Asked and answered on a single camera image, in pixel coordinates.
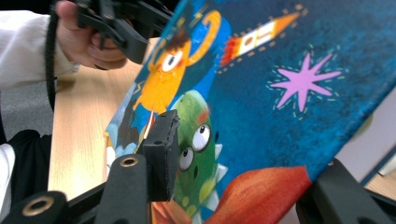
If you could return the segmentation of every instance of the black cable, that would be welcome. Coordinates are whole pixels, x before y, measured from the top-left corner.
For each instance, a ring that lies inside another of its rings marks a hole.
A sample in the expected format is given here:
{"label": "black cable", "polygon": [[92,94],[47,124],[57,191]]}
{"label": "black cable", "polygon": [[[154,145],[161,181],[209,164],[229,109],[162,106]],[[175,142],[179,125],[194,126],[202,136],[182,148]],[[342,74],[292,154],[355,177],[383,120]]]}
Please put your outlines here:
{"label": "black cable", "polygon": [[50,6],[50,19],[46,39],[46,80],[47,80],[47,95],[49,97],[49,104],[52,111],[55,108],[55,77],[54,77],[54,54],[55,54],[55,40],[56,28],[58,26],[59,17],[55,11],[54,3]]}

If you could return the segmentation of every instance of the screw hole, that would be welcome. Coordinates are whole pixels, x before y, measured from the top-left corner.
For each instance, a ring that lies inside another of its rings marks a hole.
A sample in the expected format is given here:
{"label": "screw hole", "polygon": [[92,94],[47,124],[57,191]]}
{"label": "screw hole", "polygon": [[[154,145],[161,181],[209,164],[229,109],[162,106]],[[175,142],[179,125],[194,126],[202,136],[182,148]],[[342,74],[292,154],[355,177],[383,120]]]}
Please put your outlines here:
{"label": "screw hole", "polygon": [[41,196],[26,204],[22,210],[22,213],[26,217],[33,217],[49,209],[53,203],[53,198],[49,196]]}
{"label": "screw hole", "polygon": [[131,167],[131,166],[135,166],[138,163],[138,161],[139,160],[135,157],[129,157],[121,161],[120,165],[123,167]]}

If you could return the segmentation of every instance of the cartoon character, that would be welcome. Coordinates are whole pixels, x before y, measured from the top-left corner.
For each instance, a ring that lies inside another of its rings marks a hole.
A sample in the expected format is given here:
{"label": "cartoon character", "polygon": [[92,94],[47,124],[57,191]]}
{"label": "cartoon character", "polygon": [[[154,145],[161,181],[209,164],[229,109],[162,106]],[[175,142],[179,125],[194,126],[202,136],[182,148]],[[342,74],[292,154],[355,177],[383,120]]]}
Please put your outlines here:
{"label": "cartoon character", "polygon": [[197,63],[207,53],[218,34],[220,22],[218,11],[212,10],[205,14],[202,24],[209,26],[209,29],[195,52],[191,52],[191,40],[184,29],[172,37],[167,46],[165,40],[160,43],[157,49],[165,47],[165,50],[156,62],[158,51],[152,54],[148,62],[148,79],[134,104],[134,110],[141,104],[148,111],[158,114],[166,111],[177,93],[186,67]]}
{"label": "cartoon character", "polygon": [[188,91],[173,109],[180,117],[175,201],[192,217],[199,212],[200,206],[216,209],[219,198],[215,186],[227,168],[216,163],[222,145],[215,144],[209,110],[202,95],[198,91]]}

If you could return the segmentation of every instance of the wooden table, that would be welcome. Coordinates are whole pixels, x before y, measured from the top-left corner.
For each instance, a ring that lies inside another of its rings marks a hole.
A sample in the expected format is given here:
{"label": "wooden table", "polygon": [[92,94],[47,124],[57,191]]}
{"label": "wooden table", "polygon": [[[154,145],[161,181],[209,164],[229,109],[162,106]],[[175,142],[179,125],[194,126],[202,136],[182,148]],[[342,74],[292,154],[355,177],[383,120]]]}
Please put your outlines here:
{"label": "wooden table", "polygon": [[111,71],[81,66],[74,75],[58,78],[49,190],[71,200],[106,180],[105,129],[141,67],[131,62]]}

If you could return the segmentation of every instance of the picture book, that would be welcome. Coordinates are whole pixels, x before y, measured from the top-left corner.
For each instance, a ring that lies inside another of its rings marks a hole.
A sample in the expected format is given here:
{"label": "picture book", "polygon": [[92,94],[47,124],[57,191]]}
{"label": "picture book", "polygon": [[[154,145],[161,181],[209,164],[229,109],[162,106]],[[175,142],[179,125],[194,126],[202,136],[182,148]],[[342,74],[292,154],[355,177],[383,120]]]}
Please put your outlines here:
{"label": "picture book", "polygon": [[396,83],[396,2],[182,0],[106,128],[135,153],[179,116],[154,223],[276,223]]}

